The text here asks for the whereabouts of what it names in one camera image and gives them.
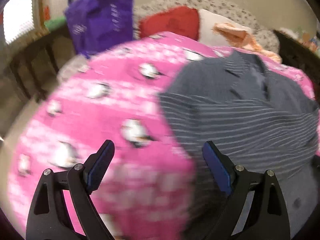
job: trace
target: metal screw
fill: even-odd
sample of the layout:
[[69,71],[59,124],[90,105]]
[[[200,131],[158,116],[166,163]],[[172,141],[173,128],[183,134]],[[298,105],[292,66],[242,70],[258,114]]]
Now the metal screw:
[[51,172],[51,170],[50,170],[50,169],[46,169],[46,170],[43,172],[43,174],[47,176],[47,175],[49,175],[49,174],[50,174],[50,172]]
[[270,177],[272,177],[272,176],[274,176],[274,172],[272,171],[272,170],[267,170],[267,174],[270,176]]
[[82,169],[82,167],[83,167],[83,165],[81,163],[78,163],[75,165],[75,170],[79,171]]
[[242,165],[236,165],[236,170],[237,171],[243,171],[244,167]]

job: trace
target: peach towel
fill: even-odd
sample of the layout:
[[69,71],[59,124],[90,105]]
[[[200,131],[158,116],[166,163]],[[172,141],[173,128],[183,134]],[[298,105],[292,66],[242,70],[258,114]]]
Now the peach towel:
[[263,49],[263,47],[257,43],[254,36],[246,30],[236,28],[230,23],[215,24],[212,30],[223,35],[233,47],[255,51],[271,58],[277,63],[282,62],[282,59],[278,54]]

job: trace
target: blue gripper pad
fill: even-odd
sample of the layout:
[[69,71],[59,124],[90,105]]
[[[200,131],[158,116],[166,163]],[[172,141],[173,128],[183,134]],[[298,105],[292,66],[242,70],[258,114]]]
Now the blue gripper pad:
[[84,181],[89,194],[97,190],[115,154],[113,141],[106,140],[95,154],[91,154],[84,163]]
[[204,144],[202,155],[219,189],[229,196],[233,191],[232,183],[235,178],[233,162],[228,156],[223,155],[212,141],[207,141]]

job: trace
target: red pillow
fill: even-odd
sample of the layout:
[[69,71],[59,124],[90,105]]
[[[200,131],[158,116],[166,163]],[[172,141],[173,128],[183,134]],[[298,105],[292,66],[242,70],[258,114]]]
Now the red pillow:
[[199,37],[198,10],[187,6],[175,7],[142,19],[139,28],[140,38],[168,31],[197,41]]

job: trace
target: green object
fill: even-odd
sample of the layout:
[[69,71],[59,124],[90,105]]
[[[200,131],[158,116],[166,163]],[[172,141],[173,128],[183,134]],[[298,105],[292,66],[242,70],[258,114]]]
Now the green object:
[[44,25],[47,27],[49,32],[52,32],[52,31],[58,29],[59,27],[61,27],[62,25],[64,25],[65,22],[66,22],[66,18],[64,16],[61,16],[61,17],[58,17],[55,19],[45,21]]

